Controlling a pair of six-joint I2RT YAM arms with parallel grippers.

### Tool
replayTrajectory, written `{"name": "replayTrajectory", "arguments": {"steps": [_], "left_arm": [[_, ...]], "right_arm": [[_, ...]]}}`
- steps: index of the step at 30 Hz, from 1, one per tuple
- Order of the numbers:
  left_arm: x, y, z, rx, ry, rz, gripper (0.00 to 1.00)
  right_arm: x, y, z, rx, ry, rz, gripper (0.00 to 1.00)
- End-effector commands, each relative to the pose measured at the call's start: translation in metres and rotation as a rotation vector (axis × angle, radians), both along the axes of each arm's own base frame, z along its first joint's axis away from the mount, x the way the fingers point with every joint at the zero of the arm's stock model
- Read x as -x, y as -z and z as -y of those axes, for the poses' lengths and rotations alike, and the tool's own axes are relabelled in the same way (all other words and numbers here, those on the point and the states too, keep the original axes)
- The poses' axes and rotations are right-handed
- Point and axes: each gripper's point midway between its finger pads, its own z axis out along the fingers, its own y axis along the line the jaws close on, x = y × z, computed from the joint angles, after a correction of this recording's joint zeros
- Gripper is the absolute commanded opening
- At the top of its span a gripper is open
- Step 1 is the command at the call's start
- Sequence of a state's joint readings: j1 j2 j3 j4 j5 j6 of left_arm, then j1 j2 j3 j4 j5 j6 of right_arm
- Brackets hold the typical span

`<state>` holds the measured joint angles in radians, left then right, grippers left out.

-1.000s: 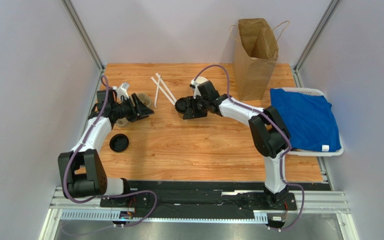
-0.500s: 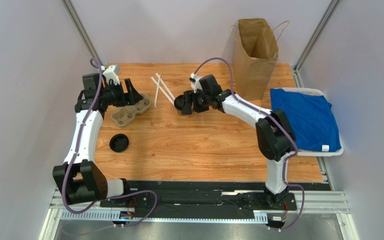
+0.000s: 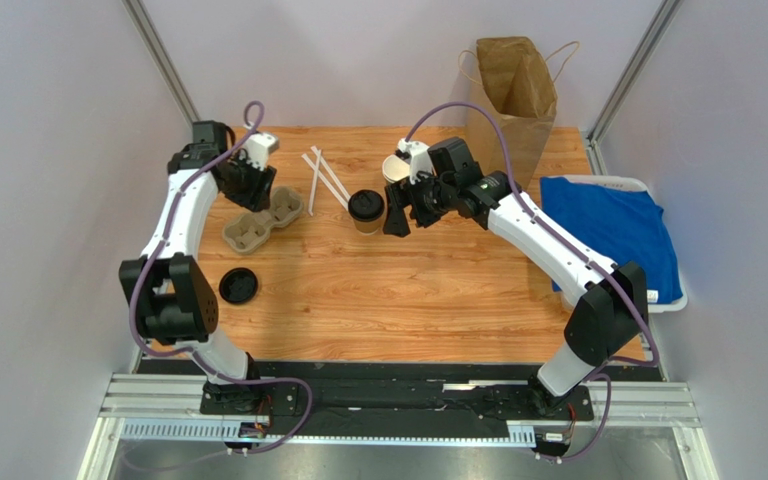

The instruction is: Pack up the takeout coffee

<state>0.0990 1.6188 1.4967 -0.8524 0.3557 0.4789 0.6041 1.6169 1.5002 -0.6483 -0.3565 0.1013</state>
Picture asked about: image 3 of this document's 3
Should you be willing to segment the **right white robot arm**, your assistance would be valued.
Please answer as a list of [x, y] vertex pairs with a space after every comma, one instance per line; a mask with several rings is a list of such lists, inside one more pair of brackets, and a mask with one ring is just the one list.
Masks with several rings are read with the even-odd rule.
[[529, 380], [528, 407], [548, 416], [647, 325], [646, 275], [618, 265], [546, 215], [503, 171], [484, 173], [466, 142], [399, 141], [382, 163], [387, 235], [407, 236], [456, 212], [507, 241], [557, 284], [572, 312], [564, 341]]

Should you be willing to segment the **cardboard cup carrier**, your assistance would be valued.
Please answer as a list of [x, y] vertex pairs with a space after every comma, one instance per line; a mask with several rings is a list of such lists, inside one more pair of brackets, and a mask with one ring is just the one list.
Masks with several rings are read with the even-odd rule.
[[242, 214], [224, 226], [222, 238], [234, 252], [253, 254], [269, 240], [273, 230], [286, 228], [305, 211], [301, 195], [289, 187], [277, 187], [270, 200], [268, 209]]

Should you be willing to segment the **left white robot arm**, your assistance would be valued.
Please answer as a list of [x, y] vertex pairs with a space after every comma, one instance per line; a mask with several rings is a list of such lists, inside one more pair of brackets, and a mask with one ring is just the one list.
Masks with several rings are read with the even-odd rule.
[[252, 212], [269, 207], [276, 170], [268, 159], [278, 147], [275, 135], [253, 125], [236, 138], [224, 123], [194, 123], [191, 142], [167, 164], [167, 198], [151, 240], [119, 267], [136, 344], [150, 356], [185, 354], [206, 373], [205, 414], [252, 414], [267, 400], [251, 355], [218, 326], [216, 293], [197, 254], [218, 195]]

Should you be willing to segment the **black coffee cup lid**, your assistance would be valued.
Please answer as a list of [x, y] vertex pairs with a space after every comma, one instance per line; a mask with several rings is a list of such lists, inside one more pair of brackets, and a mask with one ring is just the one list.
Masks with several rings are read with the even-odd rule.
[[353, 220], [373, 222], [384, 214], [386, 201], [375, 190], [361, 189], [350, 196], [347, 205], [348, 213]]

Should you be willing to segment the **brown paper bag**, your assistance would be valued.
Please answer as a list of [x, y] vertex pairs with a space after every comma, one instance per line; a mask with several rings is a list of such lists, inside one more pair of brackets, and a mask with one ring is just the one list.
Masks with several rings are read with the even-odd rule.
[[547, 62], [570, 49], [563, 70], [580, 48], [576, 40], [543, 55], [525, 36], [486, 37], [476, 41], [470, 54], [474, 68], [461, 74], [469, 81], [468, 101], [497, 122], [509, 150], [514, 180], [527, 188], [553, 129], [558, 94]]

